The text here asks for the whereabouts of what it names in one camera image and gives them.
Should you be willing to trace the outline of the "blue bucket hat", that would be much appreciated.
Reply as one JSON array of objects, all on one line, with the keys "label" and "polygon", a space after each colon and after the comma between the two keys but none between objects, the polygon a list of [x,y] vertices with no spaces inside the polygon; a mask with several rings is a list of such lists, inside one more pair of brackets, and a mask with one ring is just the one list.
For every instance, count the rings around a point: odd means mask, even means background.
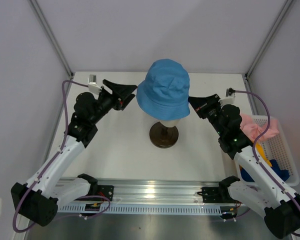
[{"label": "blue bucket hat", "polygon": [[138,85],[136,100],[141,110],[163,121],[187,117],[190,76],[184,67],[172,59],[156,60]]}]

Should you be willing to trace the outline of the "cream mannequin head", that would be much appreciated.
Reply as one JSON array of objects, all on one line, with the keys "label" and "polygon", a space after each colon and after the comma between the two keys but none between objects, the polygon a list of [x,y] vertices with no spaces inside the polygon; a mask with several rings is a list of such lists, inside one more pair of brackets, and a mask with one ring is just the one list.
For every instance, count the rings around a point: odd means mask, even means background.
[{"label": "cream mannequin head", "polygon": [[153,145],[161,149],[168,149],[176,144],[179,138],[176,120],[158,120],[149,130],[149,138]]}]

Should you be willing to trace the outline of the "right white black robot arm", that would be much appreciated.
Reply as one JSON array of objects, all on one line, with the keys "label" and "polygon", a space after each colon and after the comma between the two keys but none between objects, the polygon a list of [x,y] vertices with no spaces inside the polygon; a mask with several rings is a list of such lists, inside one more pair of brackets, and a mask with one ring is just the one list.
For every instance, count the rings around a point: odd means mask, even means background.
[{"label": "right white black robot arm", "polygon": [[226,178],[226,185],[218,189],[220,200],[243,203],[262,217],[270,232],[279,239],[288,235],[300,237],[300,194],[257,155],[256,142],[240,128],[240,109],[233,104],[223,104],[217,94],[190,96],[188,102],[201,119],[208,119],[213,126],[222,151],[246,170],[260,188],[256,191],[238,178]]}]

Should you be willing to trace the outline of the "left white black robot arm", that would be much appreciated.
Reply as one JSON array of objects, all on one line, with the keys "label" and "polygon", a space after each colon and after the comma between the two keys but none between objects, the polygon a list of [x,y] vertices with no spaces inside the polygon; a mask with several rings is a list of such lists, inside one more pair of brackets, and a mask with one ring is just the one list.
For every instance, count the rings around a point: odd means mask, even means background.
[{"label": "left white black robot arm", "polygon": [[63,190],[54,193],[64,172],[87,148],[95,137],[97,123],[110,110],[123,111],[135,97],[136,85],[117,84],[106,79],[98,86],[95,80],[85,85],[88,91],[80,93],[74,104],[72,116],[68,116],[65,106],[65,131],[63,140],[55,154],[30,177],[26,183],[15,183],[11,197],[15,212],[12,226],[17,233],[17,216],[21,215],[33,224],[47,226],[55,218],[59,208],[76,200],[96,200],[110,203],[98,186],[98,180],[87,174],[78,175]]}]

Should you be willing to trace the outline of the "pink bucket hat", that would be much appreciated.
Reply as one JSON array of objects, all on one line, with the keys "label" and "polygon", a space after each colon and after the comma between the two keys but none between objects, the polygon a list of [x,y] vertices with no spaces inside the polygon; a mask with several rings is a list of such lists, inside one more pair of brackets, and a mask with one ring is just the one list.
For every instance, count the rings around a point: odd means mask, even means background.
[{"label": "pink bucket hat", "polygon": [[[241,113],[240,116],[242,118],[242,121],[240,123],[240,129],[252,142],[254,142],[256,140],[256,138],[259,135],[261,135],[268,126],[268,118],[266,118],[265,123],[263,125],[258,125],[256,122],[254,122],[251,115]],[[273,138],[279,134],[280,134],[279,122],[277,119],[271,118],[268,130],[265,132],[264,135],[262,135],[258,139],[258,141],[264,142],[264,141],[266,141],[270,138]]]}]

